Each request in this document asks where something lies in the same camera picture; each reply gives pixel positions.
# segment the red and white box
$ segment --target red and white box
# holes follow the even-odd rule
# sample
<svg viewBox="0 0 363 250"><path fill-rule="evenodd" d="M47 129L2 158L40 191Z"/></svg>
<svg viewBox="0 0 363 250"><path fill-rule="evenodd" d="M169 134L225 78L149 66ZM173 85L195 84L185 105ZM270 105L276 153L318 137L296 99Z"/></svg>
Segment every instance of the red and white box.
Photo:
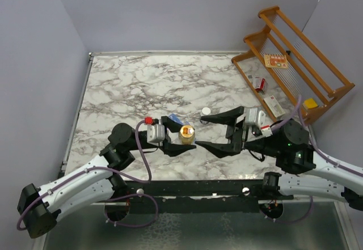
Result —
<svg viewBox="0 0 363 250"><path fill-rule="evenodd" d="M262 91L263 93L266 93L267 89L267 82L265 78L262 77L254 77L252 81L252 85L255 88L257 92Z"/></svg>

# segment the metal frame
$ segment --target metal frame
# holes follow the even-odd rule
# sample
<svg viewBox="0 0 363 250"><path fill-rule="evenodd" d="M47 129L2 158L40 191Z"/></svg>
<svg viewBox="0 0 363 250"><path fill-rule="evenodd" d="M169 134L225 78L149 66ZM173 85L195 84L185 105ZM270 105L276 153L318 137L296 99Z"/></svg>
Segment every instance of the metal frame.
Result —
<svg viewBox="0 0 363 250"><path fill-rule="evenodd" d="M207 55L213 54L216 56L222 56L226 54L242 54L247 52L246 50L130 50L125 52L96 52L91 53L91 56L143 56L146 54L153 55L173 55L173 56L192 56L192 55Z"/></svg>
<svg viewBox="0 0 363 250"><path fill-rule="evenodd" d="M348 248L350 250L360 250L356 233L349 218L347 207L344 203L335 202L335 209L338 214Z"/></svg>
<svg viewBox="0 0 363 250"><path fill-rule="evenodd" d="M73 123L72 123L72 129L71 129L71 132L70 132L70 136L68 138L66 153L65 153L63 161L62 161L61 171L58 174L58 178L62 177L64 175L65 171L66 171L67 162L68 162L70 150L71 150L72 143L73 143L74 133L75 133L75 129L77 127L77 122L78 122L78 118L79 118L79 112L81 110L83 98L84 98L85 93L86 93L86 87L87 87L88 79L90 77L93 58L94 58L92 53L89 53L89 55L90 55L90 60L88 62L85 81L83 82L83 86L82 86L81 97L79 97L79 101L78 101L78 104L77 104L77 109L76 109L74 120L73 120Z"/></svg>
<svg viewBox="0 0 363 250"><path fill-rule="evenodd" d="M259 200L291 200L292 195L264 194L262 179L237 180L155 180L142 185L127 181L129 193L142 190L156 200L160 213L258 213ZM149 199L130 200L130 213L152 214L155 205Z"/></svg>

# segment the yellow block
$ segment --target yellow block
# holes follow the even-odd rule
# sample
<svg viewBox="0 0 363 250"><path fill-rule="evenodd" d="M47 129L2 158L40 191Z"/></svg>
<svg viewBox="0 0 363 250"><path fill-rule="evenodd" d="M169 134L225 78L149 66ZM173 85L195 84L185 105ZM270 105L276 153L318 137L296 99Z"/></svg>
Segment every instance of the yellow block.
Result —
<svg viewBox="0 0 363 250"><path fill-rule="evenodd" d="M313 98L309 98L309 99L305 100L303 105L306 109L313 109L313 108L318 107L318 104L316 103L316 101Z"/></svg>

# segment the red connector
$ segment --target red connector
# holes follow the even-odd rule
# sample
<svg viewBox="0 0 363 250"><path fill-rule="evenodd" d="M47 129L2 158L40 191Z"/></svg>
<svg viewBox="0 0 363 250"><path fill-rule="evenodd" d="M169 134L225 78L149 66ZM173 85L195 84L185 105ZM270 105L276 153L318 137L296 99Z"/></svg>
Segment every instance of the red connector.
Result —
<svg viewBox="0 0 363 250"><path fill-rule="evenodd" d="M151 117L146 117L145 118L145 124L153 124L153 118L151 118Z"/></svg>

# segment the glass surface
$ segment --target glass surface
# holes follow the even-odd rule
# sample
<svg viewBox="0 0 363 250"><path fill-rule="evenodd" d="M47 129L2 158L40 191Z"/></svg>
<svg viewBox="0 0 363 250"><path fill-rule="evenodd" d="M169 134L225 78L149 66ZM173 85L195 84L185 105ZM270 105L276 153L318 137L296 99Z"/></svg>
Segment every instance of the glass surface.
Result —
<svg viewBox="0 0 363 250"><path fill-rule="evenodd" d="M308 207L285 204L281 219L297 219ZM44 249L348 249L333 202L316 202L313 213L296 224L273 223L260 213L161 214L152 226L139 229L106 223L103 209L91 205L63 219L48 234ZM151 218L128 215L125 221Z"/></svg>

